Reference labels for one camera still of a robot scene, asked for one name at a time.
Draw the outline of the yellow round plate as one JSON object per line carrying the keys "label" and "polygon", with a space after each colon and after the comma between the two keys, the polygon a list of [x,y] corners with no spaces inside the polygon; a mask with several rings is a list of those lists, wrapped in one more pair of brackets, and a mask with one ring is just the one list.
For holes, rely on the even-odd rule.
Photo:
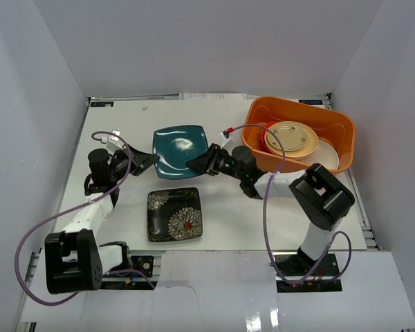
{"label": "yellow round plate", "polygon": [[301,159],[301,158],[305,158],[307,156],[309,156],[310,154],[312,154],[318,144],[318,137],[317,134],[307,125],[305,125],[306,128],[308,129],[308,134],[309,134],[309,138],[311,139],[311,141],[309,142],[309,144],[307,144],[307,146],[305,146],[305,148],[297,150],[297,151],[285,151],[283,148],[283,145],[279,142],[279,144],[281,145],[281,150],[279,149],[273,149],[271,146],[268,145],[268,143],[266,142],[266,144],[268,145],[268,148],[271,150],[271,152],[273,154],[282,156],[283,154],[285,154],[285,157],[287,158],[292,158],[292,159]]}

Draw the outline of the cream round plate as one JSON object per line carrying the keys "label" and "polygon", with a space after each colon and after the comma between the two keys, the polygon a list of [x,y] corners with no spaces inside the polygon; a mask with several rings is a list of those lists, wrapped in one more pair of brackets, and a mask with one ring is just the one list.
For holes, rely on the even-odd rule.
{"label": "cream round plate", "polygon": [[308,165],[319,163],[328,170],[337,170],[340,164],[340,159],[336,150],[323,140],[318,140],[315,151],[302,161]]}

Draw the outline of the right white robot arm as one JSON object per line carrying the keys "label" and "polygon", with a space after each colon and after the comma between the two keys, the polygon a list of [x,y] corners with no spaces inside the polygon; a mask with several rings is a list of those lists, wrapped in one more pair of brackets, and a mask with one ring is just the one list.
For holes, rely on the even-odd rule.
{"label": "right white robot arm", "polygon": [[186,166],[201,174],[222,173],[239,180],[242,192],[251,199],[294,198],[310,221],[297,250],[299,269],[308,276],[323,268],[321,256],[329,250],[335,229],[355,203],[352,192],[325,166],[314,163],[304,171],[265,172],[244,146],[228,153],[212,144],[203,154],[187,161]]}

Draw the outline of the teal square plate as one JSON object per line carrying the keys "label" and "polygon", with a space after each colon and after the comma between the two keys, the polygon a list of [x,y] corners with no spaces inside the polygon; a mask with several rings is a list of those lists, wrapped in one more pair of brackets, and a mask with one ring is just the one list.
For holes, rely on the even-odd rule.
{"label": "teal square plate", "polygon": [[186,162],[208,150],[208,140],[202,126],[178,125],[157,129],[153,136],[153,154],[160,157],[155,163],[156,174],[165,180],[184,180],[200,176]]}

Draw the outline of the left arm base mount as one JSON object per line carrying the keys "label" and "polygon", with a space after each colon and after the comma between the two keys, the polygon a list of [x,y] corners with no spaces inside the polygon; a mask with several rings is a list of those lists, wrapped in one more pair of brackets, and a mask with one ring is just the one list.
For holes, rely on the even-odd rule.
{"label": "left arm base mount", "polygon": [[107,291],[152,291],[158,282],[154,265],[154,256],[130,256],[127,264],[112,268],[103,277],[100,288]]}

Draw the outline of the small beige patterned plate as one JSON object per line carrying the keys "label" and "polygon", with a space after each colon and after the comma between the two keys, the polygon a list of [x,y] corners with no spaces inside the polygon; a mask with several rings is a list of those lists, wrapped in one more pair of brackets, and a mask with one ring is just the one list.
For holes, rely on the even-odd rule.
{"label": "small beige patterned plate", "polygon": [[266,142],[273,149],[281,150],[280,142],[285,151],[297,151],[305,148],[310,141],[308,129],[299,122],[274,122],[266,132]]}

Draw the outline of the small orange plate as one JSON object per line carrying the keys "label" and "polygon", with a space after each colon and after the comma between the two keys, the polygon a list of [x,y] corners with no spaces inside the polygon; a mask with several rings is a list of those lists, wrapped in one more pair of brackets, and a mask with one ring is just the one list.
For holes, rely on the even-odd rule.
{"label": "small orange plate", "polygon": [[276,124],[277,122],[267,122],[266,124],[264,124],[264,129],[261,130],[260,133],[260,138],[261,138],[261,143],[265,149],[265,151],[267,151],[268,153],[271,152],[271,150],[268,148],[268,145],[266,144],[266,134],[267,134],[267,129],[270,128],[271,126],[273,126],[274,124]]}

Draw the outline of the black floral square plate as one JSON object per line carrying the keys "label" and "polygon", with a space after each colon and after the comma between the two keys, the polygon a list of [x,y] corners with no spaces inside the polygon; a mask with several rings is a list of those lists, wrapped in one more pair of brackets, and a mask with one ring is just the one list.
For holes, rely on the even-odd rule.
{"label": "black floral square plate", "polygon": [[199,191],[195,187],[156,190],[147,195],[150,242],[197,239],[203,235]]}

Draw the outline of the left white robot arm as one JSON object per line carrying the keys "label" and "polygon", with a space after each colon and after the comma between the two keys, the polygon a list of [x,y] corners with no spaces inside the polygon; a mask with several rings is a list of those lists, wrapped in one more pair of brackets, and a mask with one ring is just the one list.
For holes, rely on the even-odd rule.
{"label": "left white robot arm", "polygon": [[85,207],[59,232],[44,241],[46,285],[51,294],[96,291],[107,273],[124,276],[132,258],[123,241],[98,245],[96,234],[118,202],[118,185],[126,174],[139,176],[159,160],[131,146],[88,154],[90,174],[84,181]]}

